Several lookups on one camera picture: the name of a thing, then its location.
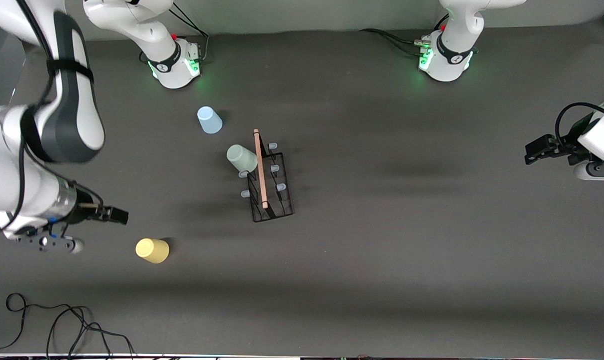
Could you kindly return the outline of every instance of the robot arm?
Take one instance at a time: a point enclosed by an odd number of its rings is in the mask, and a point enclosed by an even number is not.
[[[27,5],[50,48],[53,61],[47,66],[56,95],[36,113],[27,113],[23,135],[33,153],[46,162],[87,162],[104,145],[104,129],[95,106],[84,36],[66,14],[64,0],[30,0]],[[0,27],[39,45],[15,0],[0,1]]]
[[[560,121],[573,107],[594,111],[578,120],[567,135],[560,136]],[[575,102],[567,105],[555,122],[555,135],[545,134],[526,145],[527,165],[544,158],[568,157],[574,174],[581,180],[604,180],[604,103]]]
[[[127,212],[103,206],[98,195],[36,160],[87,162],[103,146],[82,32],[63,0],[1,1],[0,27],[43,44],[50,73],[37,104],[0,106],[0,232],[40,251],[76,253],[81,242],[65,235],[68,224],[128,221]],[[56,96],[46,102],[52,84]]]
[[[423,50],[419,69],[440,82],[452,82],[468,68],[472,48],[484,30],[480,11],[516,7],[526,0],[439,0],[448,11],[445,30],[436,29],[422,37],[428,44]]]
[[[155,20],[173,5],[173,0],[84,0],[84,12],[92,23],[122,34],[148,57],[153,76],[168,89],[185,87],[200,75],[199,48],[196,43],[173,38]]]

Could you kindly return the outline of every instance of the power cord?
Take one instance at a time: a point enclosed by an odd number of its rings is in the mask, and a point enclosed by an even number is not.
[[[448,19],[448,14],[444,15],[442,18],[439,19],[439,21],[437,22],[437,25],[435,25],[435,27],[433,27],[433,31],[434,30],[439,30],[439,26],[442,25],[442,23],[446,19]]]
[[[169,10],[171,12],[171,14],[173,14],[176,18],[180,19],[184,24],[197,30],[197,32],[199,32],[199,34],[202,34],[203,37],[208,37],[208,34],[206,32],[203,32],[199,27],[197,27],[197,25],[195,25],[195,23],[188,17],[188,15],[182,11],[182,9],[180,8],[180,5],[177,5],[176,3],[173,3],[173,5],[175,5],[176,9],[178,9],[178,11],[183,14],[184,18],[187,18],[188,22],[186,20],[184,20],[183,18],[181,18],[181,16],[176,14],[175,11],[173,11],[172,9]]]
[[[22,301],[22,306],[20,308],[13,308],[11,306],[11,300],[13,299],[13,297],[19,297],[20,300]],[[108,346],[108,342],[106,340],[106,335],[110,335],[112,337],[120,337],[120,338],[124,338],[124,340],[126,340],[126,344],[128,346],[128,351],[131,354],[131,358],[133,357],[133,354],[136,353],[135,349],[133,348],[133,345],[131,344],[130,340],[128,339],[128,337],[126,337],[125,335],[122,335],[121,333],[116,333],[116,332],[110,332],[110,331],[106,331],[103,330],[103,328],[101,327],[101,325],[96,322],[96,321],[92,321],[91,323],[86,321],[86,316],[84,314],[84,310],[86,310],[88,313],[91,312],[91,310],[86,307],[86,306],[70,306],[67,303],[61,303],[60,305],[55,305],[55,306],[44,306],[44,305],[39,305],[38,303],[28,303],[26,298],[23,296],[23,294],[20,294],[19,292],[14,292],[12,294],[10,294],[9,296],[7,296],[6,298],[6,308],[12,312],[12,313],[19,313],[21,312],[21,325],[20,325],[20,332],[18,333],[18,335],[15,337],[15,339],[8,345],[6,346],[1,346],[0,350],[4,350],[7,349],[11,346],[13,346],[16,342],[18,342],[18,340],[20,339],[22,333],[24,332],[24,323],[26,320],[26,310],[28,308],[40,308],[40,309],[46,309],[46,310],[52,310],[52,309],[58,309],[58,308],[66,308],[64,309],[62,312],[60,312],[59,315],[57,315],[57,317],[55,318],[55,321],[53,321],[53,325],[51,326],[50,331],[48,332],[48,339],[46,340],[46,358],[47,360],[51,360],[50,358],[50,344],[51,344],[51,340],[53,338],[53,333],[55,332],[55,326],[57,326],[57,321],[59,321],[59,319],[62,317],[62,315],[70,312],[72,313],[81,323],[82,323],[82,327],[80,328],[80,332],[78,333],[77,337],[75,338],[75,341],[73,342],[73,345],[71,346],[71,348],[69,349],[68,352],[68,360],[72,360],[73,358],[73,351],[75,351],[75,348],[77,347],[77,344],[79,344],[80,339],[82,339],[82,336],[88,332],[88,331],[94,331],[96,333],[100,333],[101,338],[102,338],[102,342],[104,344],[104,347],[108,353],[109,356],[112,355],[112,351],[110,350],[110,347]]]
[[[391,43],[391,45],[395,46],[398,50],[402,51],[403,53],[407,54],[407,55],[411,55],[413,57],[420,57],[421,54],[418,52],[411,52],[406,50],[405,48],[401,47],[399,43],[401,44],[410,44],[413,45],[413,41],[407,40],[407,39],[402,39],[399,36],[393,35],[390,32],[384,31],[384,30],[380,30],[380,29],[373,29],[373,28],[366,28],[366,29],[362,29],[360,30],[360,32],[368,32],[368,33],[375,33],[375,34],[379,34],[381,35],[384,39],[386,39],[387,41],[389,41],[389,43]]]
[[[574,102],[572,104],[568,104],[566,107],[564,107],[564,109],[562,109],[562,111],[560,111],[560,114],[558,114],[557,119],[555,120],[555,137],[557,138],[557,141],[560,144],[560,146],[564,150],[566,150],[568,153],[571,153],[573,155],[575,155],[576,153],[571,148],[568,148],[566,146],[566,144],[564,143],[564,140],[562,139],[562,137],[560,137],[560,122],[562,121],[562,117],[564,116],[564,114],[569,109],[575,108],[575,107],[587,107],[590,109],[597,110],[597,111],[601,112],[602,114],[604,114],[603,107],[599,107],[598,105],[590,104],[589,102]]]

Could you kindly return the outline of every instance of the black wire bundle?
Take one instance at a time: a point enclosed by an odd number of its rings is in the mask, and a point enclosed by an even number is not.
[[[20,308],[16,309],[16,308],[11,307],[11,299],[13,297],[19,297],[21,299],[22,306]],[[7,346],[1,346],[0,350],[9,348],[9,347],[13,346],[16,342],[18,342],[18,340],[20,339],[20,337],[24,331],[24,323],[26,320],[26,310],[28,308],[40,308],[40,309],[47,309],[47,310],[66,308],[62,312],[60,312],[59,315],[57,315],[57,317],[55,318],[55,321],[53,321],[53,325],[51,326],[50,331],[48,332],[48,339],[46,340],[46,358],[47,358],[47,360],[51,360],[50,345],[51,345],[51,340],[53,338],[53,333],[55,332],[55,326],[57,326],[57,321],[59,321],[59,319],[68,312],[75,315],[75,317],[82,323],[82,326],[80,327],[80,332],[77,334],[77,337],[75,337],[75,341],[73,342],[73,344],[71,345],[71,348],[68,351],[68,360],[71,360],[73,358],[73,352],[75,351],[75,348],[79,344],[80,339],[82,339],[82,336],[89,331],[94,331],[96,333],[100,333],[102,342],[103,342],[104,347],[109,356],[112,355],[112,351],[110,350],[110,347],[108,346],[108,342],[106,340],[106,335],[110,335],[112,337],[124,338],[124,340],[126,340],[126,344],[128,346],[128,351],[131,354],[131,358],[133,357],[133,354],[135,353],[135,349],[133,348],[133,345],[131,344],[130,340],[128,340],[128,337],[126,337],[125,335],[121,335],[121,333],[103,330],[101,325],[96,321],[92,321],[90,323],[87,322],[86,316],[84,314],[84,310],[86,310],[86,312],[88,312],[88,313],[90,313],[91,310],[89,308],[87,308],[86,306],[82,306],[82,305],[81,306],[70,306],[67,303],[61,303],[60,305],[55,305],[55,306],[44,306],[44,305],[39,305],[38,303],[28,303],[26,298],[22,294],[20,294],[19,292],[14,292],[14,293],[10,294],[9,296],[7,296],[6,308],[12,313],[21,312],[21,325],[20,325],[20,332],[15,337],[15,340],[13,340]]]
[[[35,35],[37,37],[37,41],[39,42],[39,44],[41,45],[42,49],[44,50],[44,53],[46,54],[46,62],[47,65],[50,64],[53,61],[53,53],[51,52],[51,48],[48,45],[48,42],[46,41],[46,39],[44,38],[44,33],[42,32],[41,27],[39,27],[39,24],[37,23],[37,20],[33,14],[33,12],[31,11],[31,9],[28,7],[27,3],[25,2],[25,0],[16,0],[18,5],[20,6],[20,9],[22,10],[22,12],[24,13],[24,15],[26,16],[29,25],[31,26],[31,28],[33,29],[33,31],[35,32]],[[39,100],[37,101],[36,104],[34,105],[30,105],[29,109],[27,111],[25,111],[20,119],[20,123],[23,123],[23,121],[25,120],[27,114],[37,114],[37,112],[39,111],[39,109],[41,109],[41,107],[46,103],[46,98],[48,98],[48,95],[51,92],[51,89],[53,88],[53,78],[55,77],[56,71],[54,68],[52,68],[51,66],[47,66],[48,68],[48,81],[46,82],[46,88],[44,89],[44,92],[42,93],[42,95],[40,96]],[[6,225],[1,226],[0,227],[0,233],[4,230],[6,230],[9,226],[11,226],[11,224],[14,223],[15,219],[17,218],[17,216],[20,214],[20,211],[24,205],[24,196],[25,196],[25,187],[26,187],[26,176],[25,176],[25,171],[24,171],[24,153],[26,153],[28,155],[28,157],[33,160],[36,164],[38,164],[40,167],[42,167],[44,170],[49,171],[50,173],[54,174],[55,176],[58,176],[64,180],[66,180],[66,182],[68,182],[71,186],[75,186],[78,187],[80,189],[83,189],[84,191],[90,193],[92,196],[94,196],[96,199],[98,199],[98,201],[100,202],[100,205],[103,205],[103,201],[100,198],[100,196],[98,194],[96,194],[95,191],[92,191],[91,189],[87,188],[86,186],[82,186],[80,184],[78,184],[77,182],[75,182],[74,180],[70,180],[62,175],[60,175],[59,173],[52,171],[50,168],[48,168],[47,166],[44,166],[29,150],[27,143],[26,143],[26,139],[24,137],[24,134],[21,134],[21,139],[20,139],[20,148],[18,150],[18,169],[20,172],[20,196],[18,197],[18,205],[15,208],[15,211],[12,213],[12,218],[9,220],[8,223],[6,223]]]
[[[180,8],[180,5],[177,5],[176,3],[173,3],[173,5],[175,5],[176,9],[178,9],[183,14],[184,18],[187,18],[188,21],[181,18],[181,16],[176,14],[175,11],[173,11],[172,9],[169,10],[171,12],[171,14],[173,14],[176,18],[180,19],[184,24],[197,30],[197,32],[199,32],[199,34],[202,34],[203,37],[208,38],[208,34],[203,32],[199,27],[197,27],[197,25],[195,25],[195,23],[188,17],[188,15],[182,11],[182,9]]]
[[[442,25],[442,23],[444,22],[444,20],[448,19],[448,14],[442,16],[442,18],[439,19],[439,21],[437,22],[437,25],[435,25],[433,27],[433,30],[439,30],[439,26]]]
[[[404,54],[412,55],[414,57],[421,56],[421,54],[418,52],[408,51],[405,48],[403,48],[402,46],[400,46],[400,44],[412,45],[413,41],[410,41],[407,39],[402,39],[399,36],[393,35],[388,31],[384,31],[384,30],[380,30],[380,29],[366,28],[366,29],[360,30],[360,32],[363,32],[363,31],[381,35],[384,39],[389,41],[389,43],[391,43],[391,45],[395,46],[398,50],[402,51]]]

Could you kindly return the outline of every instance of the wooden stick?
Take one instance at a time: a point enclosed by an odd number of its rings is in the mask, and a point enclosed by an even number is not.
[[[261,141],[260,141],[260,130],[253,130],[253,137],[255,138],[255,155],[258,157],[258,176],[260,177],[260,193],[262,209],[268,209],[268,198],[266,194],[266,182],[264,181],[264,164],[261,158]]]

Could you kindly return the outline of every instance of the yellow cup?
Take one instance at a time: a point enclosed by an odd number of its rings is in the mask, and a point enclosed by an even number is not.
[[[135,252],[147,262],[159,264],[169,257],[169,244],[160,239],[141,239],[135,246]]]

